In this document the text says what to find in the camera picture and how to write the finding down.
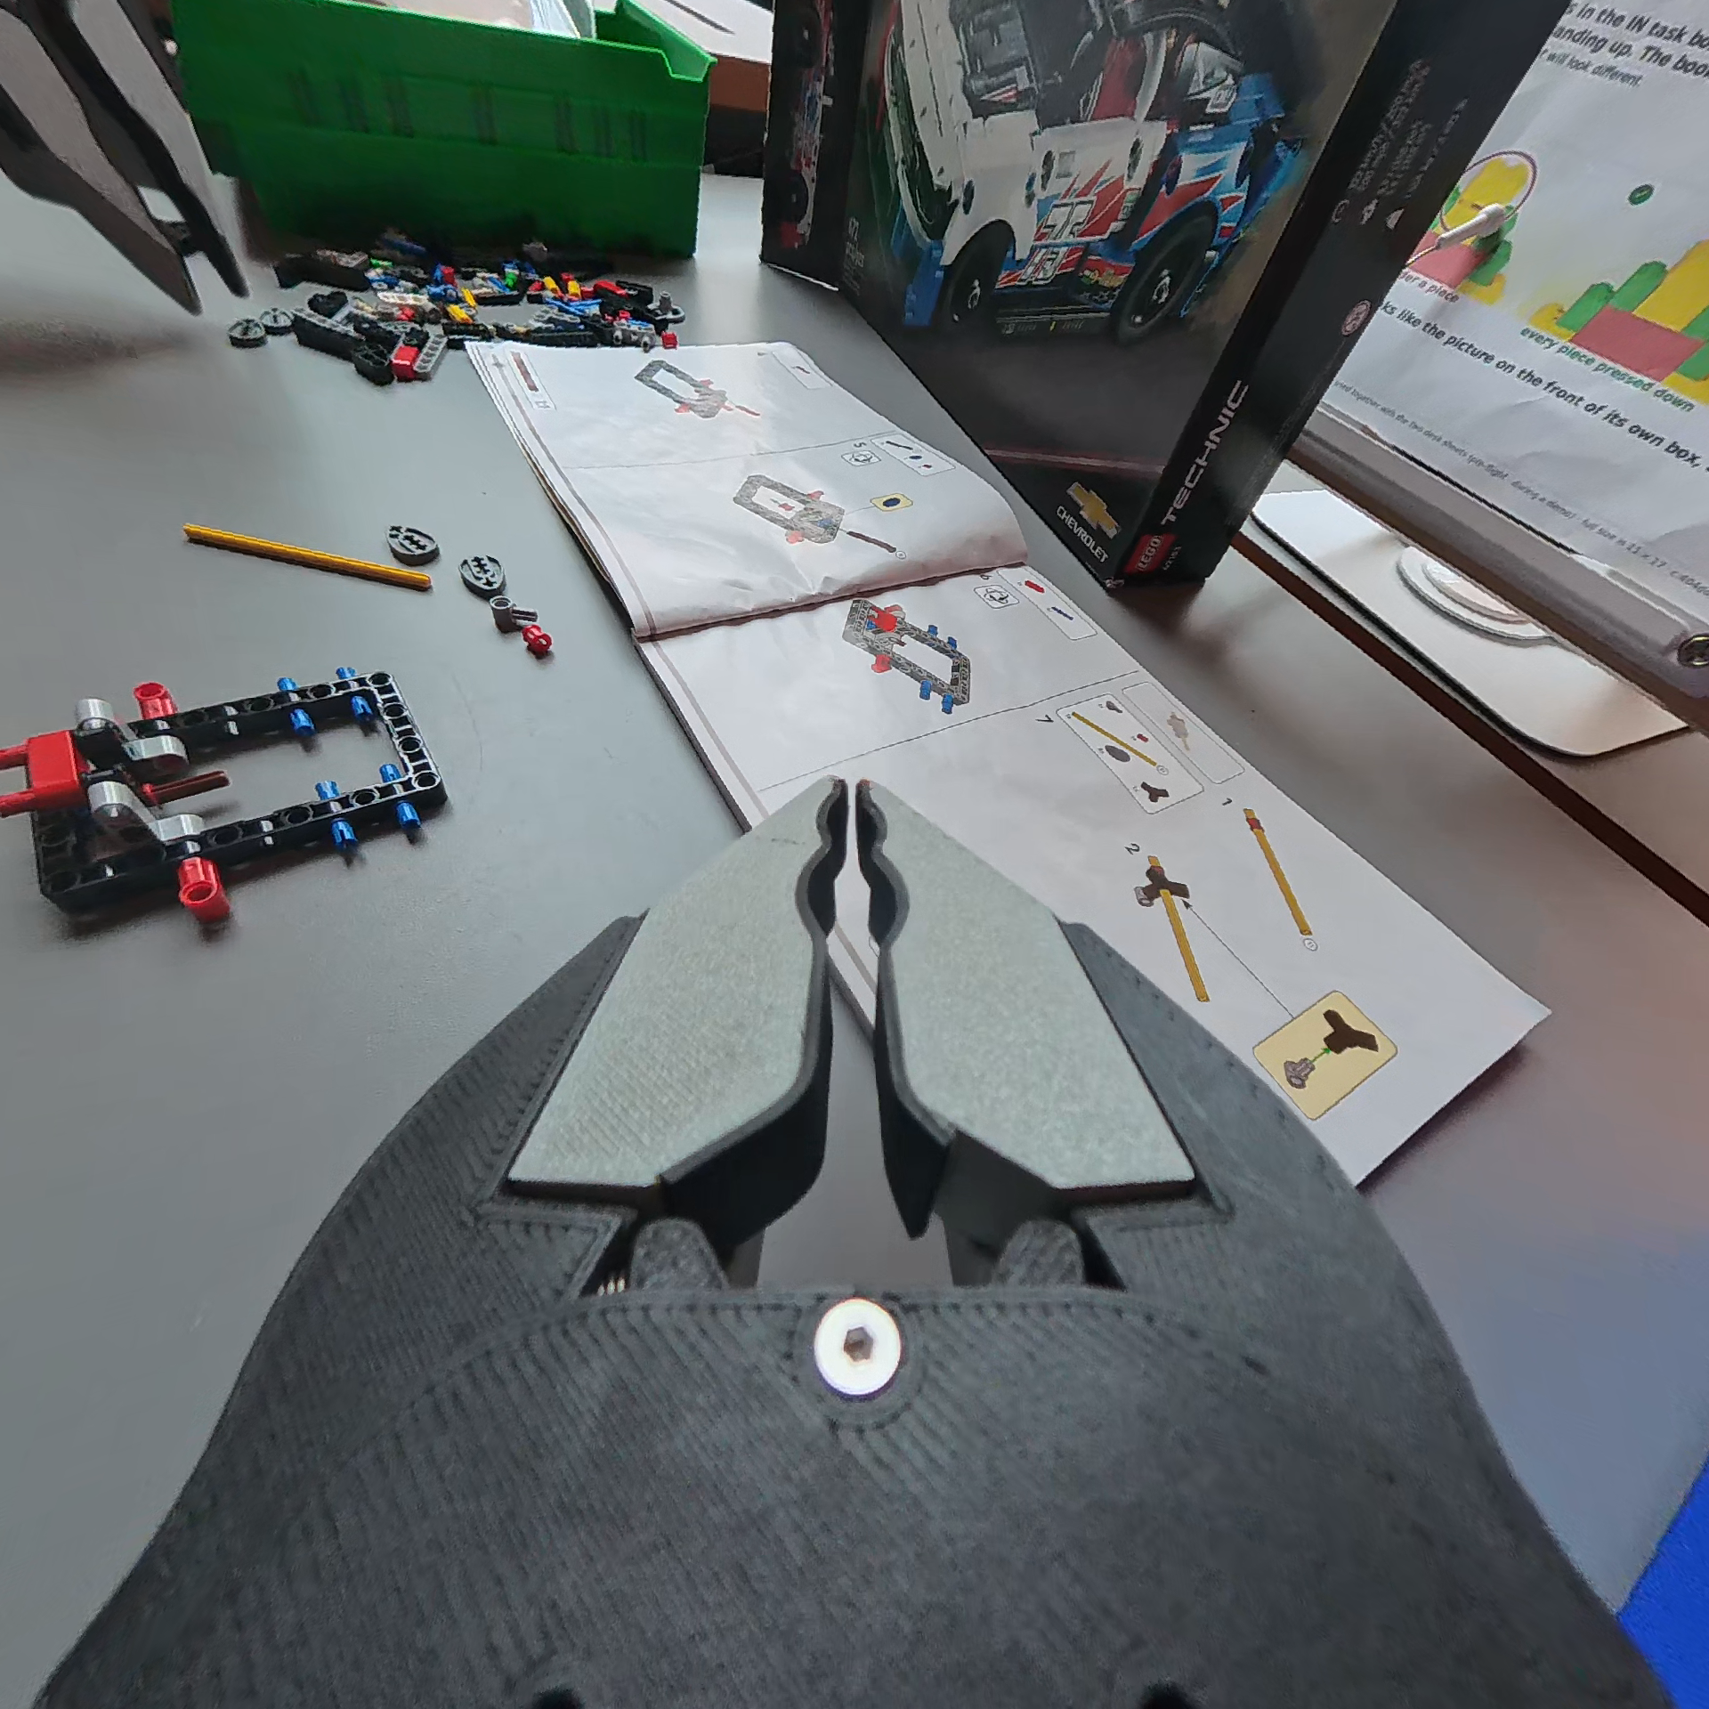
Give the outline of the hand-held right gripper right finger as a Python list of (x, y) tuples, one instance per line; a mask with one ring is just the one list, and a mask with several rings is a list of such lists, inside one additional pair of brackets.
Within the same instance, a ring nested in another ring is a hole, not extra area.
[(892, 790), (856, 797), (880, 949), (883, 1164), (909, 1236), (968, 1241), (1190, 1193), (1194, 1168), (1061, 920)]

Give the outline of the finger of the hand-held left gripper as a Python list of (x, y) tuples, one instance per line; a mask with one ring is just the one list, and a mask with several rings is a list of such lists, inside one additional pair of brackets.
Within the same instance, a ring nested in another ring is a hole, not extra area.
[(124, 137), (135, 178), (169, 200), (190, 251), (203, 254), (225, 286), (248, 296), (240, 254), (215, 192), (197, 130), (181, 100), (176, 59), (156, 29), (153, 5), (70, 3), (68, 41), (111, 130)]
[(33, 198), (80, 213), (156, 290), (200, 314), (180, 246), (106, 156), (68, 74), (14, 5), (2, 7), (2, 167)]

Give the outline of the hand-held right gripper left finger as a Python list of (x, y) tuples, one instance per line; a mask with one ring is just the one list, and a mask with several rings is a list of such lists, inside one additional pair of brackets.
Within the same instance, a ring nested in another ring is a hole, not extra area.
[(849, 787), (757, 825), (565, 973), (592, 990), (528, 1104), (504, 1197), (692, 1223), (715, 1262), (763, 1240), (820, 1176)]

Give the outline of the pile of plastic building pieces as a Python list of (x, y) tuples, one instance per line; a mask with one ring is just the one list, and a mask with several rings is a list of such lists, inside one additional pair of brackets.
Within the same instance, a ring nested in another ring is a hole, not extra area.
[(492, 342), (671, 351), (686, 316), (668, 290), (623, 277), (600, 251), (548, 242), (457, 249), (389, 228), (366, 249), (291, 251), (273, 277), (303, 297), (263, 308), (294, 314), (294, 333), (269, 344), (291, 337), (375, 387), (430, 381), (450, 353)]

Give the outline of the green plastic bin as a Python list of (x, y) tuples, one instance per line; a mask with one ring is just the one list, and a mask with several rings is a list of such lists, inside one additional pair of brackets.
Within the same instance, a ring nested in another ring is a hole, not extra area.
[(689, 256), (712, 56), (638, 5), (573, 39), (337, 3), (176, 3), (209, 162), (278, 232)]

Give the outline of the long yellow axle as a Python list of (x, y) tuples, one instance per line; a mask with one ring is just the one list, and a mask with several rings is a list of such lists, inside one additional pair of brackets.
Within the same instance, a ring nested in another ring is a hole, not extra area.
[(433, 588), (433, 578), (428, 572), (394, 563), (363, 561), (345, 554), (333, 554), (317, 548), (301, 548), (284, 541), (254, 540), (237, 531), (196, 523), (184, 526), (184, 536), (196, 546), (225, 550), (247, 557), (264, 560), (270, 563), (289, 563), (297, 569), (321, 570), (363, 582), (386, 585), (413, 592), (430, 592)]

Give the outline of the white instruction booklet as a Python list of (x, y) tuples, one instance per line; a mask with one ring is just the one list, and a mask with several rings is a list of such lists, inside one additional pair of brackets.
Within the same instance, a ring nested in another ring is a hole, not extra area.
[(1364, 1183), (1547, 1010), (1030, 563), (1011, 505), (787, 344), (472, 367), (743, 828), (872, 780), (1094, 928)]

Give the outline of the black race car box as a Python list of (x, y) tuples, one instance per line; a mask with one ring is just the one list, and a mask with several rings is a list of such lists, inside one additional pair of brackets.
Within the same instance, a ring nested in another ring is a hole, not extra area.
[(1104, 587), (1203, 581), (1563, 14), (883, 5), (845, 290)]

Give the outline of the computer monitor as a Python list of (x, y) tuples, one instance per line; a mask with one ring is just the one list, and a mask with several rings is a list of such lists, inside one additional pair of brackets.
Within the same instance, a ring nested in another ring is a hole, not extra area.
[(1707, 5), (1571, 5), (1330, 388), (1320, 475), (1707, 694)]

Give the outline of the blue plastic bin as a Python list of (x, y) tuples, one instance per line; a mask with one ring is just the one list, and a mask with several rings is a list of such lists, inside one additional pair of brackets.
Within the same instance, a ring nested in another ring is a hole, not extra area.
[(1707, 1705), (1707, 1484), (1658, 1540), (1617, 1620), (1679, 1707)]

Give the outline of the black frame assembly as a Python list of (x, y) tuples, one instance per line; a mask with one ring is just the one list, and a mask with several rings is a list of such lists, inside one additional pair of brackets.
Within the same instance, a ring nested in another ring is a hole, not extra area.
[[(23, 786), (2, 796), (2, 816), (29, 823), (43, 897), (68, 916), (177, 904), (202, 931), (230, 918), (228, 878), (297, 853), (331, 850), (345, 863), (366, 830), (409, 840), (445, 801), (439, 766), (389, 672), (335, 669), (303, 687), (280, 676), (273, 690), (181, 708), (159, 682), (135, 689), (137, 714), (81, 698), (68, 728), (4, 747), (4, 774)], [(211, 823), (202, 800), (228, 787), (208, 762), (355, 730), (378, 756), (375, 777), (343, 787), (324, 777), (306, 800), (248, 819)]]

